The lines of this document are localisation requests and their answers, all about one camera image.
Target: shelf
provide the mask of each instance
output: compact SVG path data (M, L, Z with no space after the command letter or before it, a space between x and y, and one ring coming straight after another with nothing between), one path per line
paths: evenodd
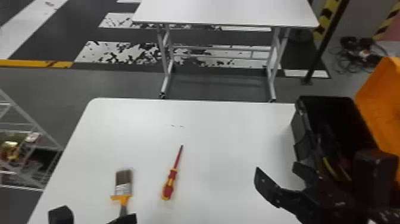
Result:
M23 166L22 164L19 164L21 166L10 166L9 163L0 161L0 165L4 167L3 170L0 170L0 187L26 188L27 190L43 189L48 183L60 156L61 152L37 149Z
M0 102L0 119L10 110L11 104L7 102Z
M0 89L0 187L40 191L63 147Z

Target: table top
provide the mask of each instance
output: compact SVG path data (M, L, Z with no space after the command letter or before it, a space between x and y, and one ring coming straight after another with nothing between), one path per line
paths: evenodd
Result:
M132 20L225 26L318 26L307 0L142 0Z
M109 99L86 107L29 224L68 205L75 223L103 224L120 210L110 200L115 173L130 167L128 211L139 224L299 223L254 187L256 166L279 185L304 187L291 172L293 104ZM185 146L170 201L161 190Z

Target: red and yellow screwdriver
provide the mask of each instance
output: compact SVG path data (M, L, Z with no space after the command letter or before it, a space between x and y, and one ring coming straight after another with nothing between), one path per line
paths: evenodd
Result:
M168 180L165 183L164 188L162 189L161 198L163 200L168 201L169 199L171 199L172 192L174 191L174 181L175 181L175 178L176 178L176 174L178 172L176 167L178 166L179 158L180 158L180 155L182 153L182 150L183 150L183 145L180 145L179 152L178 152L178 155L176 157L174 167L170 170L170 174L168 175Z

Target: screwdriver handle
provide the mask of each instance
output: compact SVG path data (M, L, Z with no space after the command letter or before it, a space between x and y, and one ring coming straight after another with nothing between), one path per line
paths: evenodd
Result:
M161 198L165 201L171 199L172 192L174 191L174 181L176 178L177 170L172 168L170 174L168 175L168 180L164 185L164 189L162 190Z

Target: paintbrush bristles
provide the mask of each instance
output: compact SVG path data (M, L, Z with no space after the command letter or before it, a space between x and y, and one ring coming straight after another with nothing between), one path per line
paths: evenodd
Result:
M125 183L132 183L132 171L131 170L121 170L115 175L115 185L122 185Z

